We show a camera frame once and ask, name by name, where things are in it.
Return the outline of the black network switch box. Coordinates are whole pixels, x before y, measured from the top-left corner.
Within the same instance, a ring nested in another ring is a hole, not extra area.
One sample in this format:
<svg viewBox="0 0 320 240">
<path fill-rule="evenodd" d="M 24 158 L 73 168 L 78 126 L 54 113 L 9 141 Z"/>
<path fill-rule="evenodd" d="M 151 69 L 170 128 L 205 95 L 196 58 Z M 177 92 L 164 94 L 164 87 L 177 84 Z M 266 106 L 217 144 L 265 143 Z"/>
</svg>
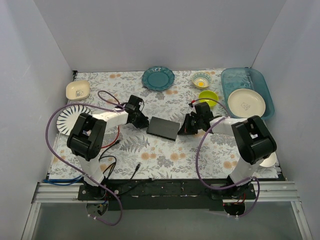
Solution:
<svg viewBox="0 0 320 240">
<path fill-rule="evenodd" d="M 147 134 L 175 141 L 180 129 L 178 122 L 152 117 L 146 130 Z"/>
</svg>

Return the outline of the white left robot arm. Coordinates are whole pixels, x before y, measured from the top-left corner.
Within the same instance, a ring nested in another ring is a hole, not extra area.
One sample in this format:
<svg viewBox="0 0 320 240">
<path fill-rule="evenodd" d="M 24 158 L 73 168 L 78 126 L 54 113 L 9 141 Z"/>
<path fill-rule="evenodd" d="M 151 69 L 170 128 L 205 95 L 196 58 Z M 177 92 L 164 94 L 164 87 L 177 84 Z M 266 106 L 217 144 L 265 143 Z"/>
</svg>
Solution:
<svg viewBox="0 0 320 240">
<path fill-rule="evenodd" d="M 105 179 L 100 168 L 99 154 L 105 132 L 120 125 L 132 124 L 137 129 L 149 126 L 148 117 L 140 110 L 142 98 L 131 95 L 124 107 L 115 107 L 98 114 L 81 113 L 67 139 L 67 147 L 77 157 L 83 171 L 83 180 L 90 185 L 89 194 L 95 200 L 106 196 Z"/>
</svg>

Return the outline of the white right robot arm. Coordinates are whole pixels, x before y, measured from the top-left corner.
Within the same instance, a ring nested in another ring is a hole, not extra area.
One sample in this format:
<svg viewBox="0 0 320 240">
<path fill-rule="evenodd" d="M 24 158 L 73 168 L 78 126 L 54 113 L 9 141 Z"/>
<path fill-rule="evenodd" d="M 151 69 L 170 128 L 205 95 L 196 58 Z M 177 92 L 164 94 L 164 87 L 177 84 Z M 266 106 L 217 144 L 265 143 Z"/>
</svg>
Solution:
<svg viewBox="0 0 320 240">
<path fill-rule="evenodd" d="M 251 182 L 259 165 L 277 150 L 277 144 L 261 117 L 231 118 L 214 116 L 206 102 L 193 106 L 185 115 L 178 135 L 195 135 L 198 130 L 205 131 L 195 156 L 196 174 L 200 182 L 211 190 L 226 190 L 227 195 L 237 199 L 245 192 L 244 185 Z M 235 139 L 240 158 L 234 170 L 227 177 L 227 185 L 214 187 L 206 184 L 199 171 L 199 155 L 208 134 L 223 134 Z"/>
</svg>

